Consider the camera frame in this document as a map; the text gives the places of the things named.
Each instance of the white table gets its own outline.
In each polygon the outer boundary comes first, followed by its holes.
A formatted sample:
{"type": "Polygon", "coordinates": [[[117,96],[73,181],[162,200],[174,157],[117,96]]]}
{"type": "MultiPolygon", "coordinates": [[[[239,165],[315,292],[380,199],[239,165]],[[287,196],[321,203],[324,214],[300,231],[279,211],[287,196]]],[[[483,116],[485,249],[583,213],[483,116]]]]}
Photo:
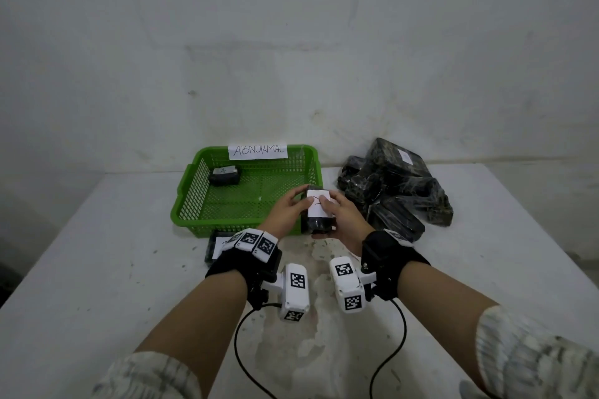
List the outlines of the white table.
{"type": "MultiPolygon", "coordinates": [[[[482,165],[431,167],[455,210],[426,225],[417,249],[431,264],[558,333],[599,348],[599,289],[482,165]]],[[[337,169],[323,169],[333,187],[337,169]]],[[[180,173],[105,176],[0,310],[4,399],[86,397],[206,273],[206,240],[173,226],[180,173]]],[[[281,243],[307,267],[313,310],[297,325],[273,309],[240,337],[246,367],[278,397],[363,398],[373,370],[398,344],[401,320],[378,298],[344,315],[327,261],[344,248],[305,236],[281,243]]],[[[406,312],[404,349],[379,374],[374,396],[458,397],[463,371],[406,312]]],[[[232,348],[211,397],[264,398],[232,348]]]]}

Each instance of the white wall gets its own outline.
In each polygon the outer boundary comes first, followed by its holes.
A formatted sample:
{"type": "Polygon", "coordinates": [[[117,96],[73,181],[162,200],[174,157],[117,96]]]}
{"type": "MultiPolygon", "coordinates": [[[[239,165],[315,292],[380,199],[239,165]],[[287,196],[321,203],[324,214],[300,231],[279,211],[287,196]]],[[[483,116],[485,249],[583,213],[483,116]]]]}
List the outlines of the white wall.
{"type": "MultiPolygon", "coordinates": [[[[309,143],[331,164],[376,136],[431,162],[598,161],[597,0],[0,9],[3,173],[182,170],[199,148],[240,139],[309,143]]],[[[565,167],[576,181],[579,166],[565,167]]]]}

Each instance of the hand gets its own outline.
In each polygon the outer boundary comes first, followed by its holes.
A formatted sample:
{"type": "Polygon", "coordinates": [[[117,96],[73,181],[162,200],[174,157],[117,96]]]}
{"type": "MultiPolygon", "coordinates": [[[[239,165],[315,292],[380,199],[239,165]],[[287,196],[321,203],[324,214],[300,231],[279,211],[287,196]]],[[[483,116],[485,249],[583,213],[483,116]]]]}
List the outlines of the hand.
{"type": "Polygon", "coordinates": [[[300,213],[307,210],[314,201],[313,197],[302,200],[294,199],[295,196],[308,189],[308,186],[308,184],[304,184],[288,191],[287,194],[273,205],[270,213],[258,228],[268,232],[272,236],[276,236],[278,239],[287,235],[294,228],[300,213]]]}
{"type": "Polygon", "coordinates": [[[335,216],[337,228],[328,234],[314,234],[312,238],[322,240],[323,238],[336,238],[348,248],[348,250],[362,257],[362,242],[374,228],[367,223],[356,206],[338,191],[329,191],[333,199],[339,202],[334,204],[325,197],[320,197],[320,205],[326,213],[335,216]]]}

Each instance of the white patterned sleeve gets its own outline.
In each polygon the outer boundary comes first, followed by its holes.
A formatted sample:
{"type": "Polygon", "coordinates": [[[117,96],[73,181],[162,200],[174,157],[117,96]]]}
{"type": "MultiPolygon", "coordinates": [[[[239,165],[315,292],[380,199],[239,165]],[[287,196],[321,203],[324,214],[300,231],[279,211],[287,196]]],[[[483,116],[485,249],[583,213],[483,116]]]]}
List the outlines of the white patterned sleeve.
{"type": "Polygon", "coordinates": [[[485,387],[494,396],[599,397],[599,354],[501,306],[480,317],[476,355],[485,387]]]}
{"type": "Polygon", "coordinates": [[[119,359],[92,390],[93,399],[201,399],[199,383],[187,366],[156,352],[119,359]]]}

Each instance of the green plastic basket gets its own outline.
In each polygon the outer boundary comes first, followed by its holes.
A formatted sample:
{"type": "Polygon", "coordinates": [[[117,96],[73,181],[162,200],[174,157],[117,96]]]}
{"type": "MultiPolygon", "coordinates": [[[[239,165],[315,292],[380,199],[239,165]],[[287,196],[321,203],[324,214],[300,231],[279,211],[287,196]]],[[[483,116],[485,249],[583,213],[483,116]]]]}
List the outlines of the green plastic basket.
{"type": "MultiPolygon", "coordinates": [[[[289,189],[304,183],[322,186],[314,147],[288,145],[287,154],[287,159],[231,161],[227,147],[200,150],[177,188],[172,222],[198,238],[209,237],[213,230],[236,232],[257,227],[289,189]],[[241,170],[239,184],[215,187],[208,183],[212,169],[233,164],[241,170]]],[[[299,233],[298,220],[291,234],[299,233]]]]}

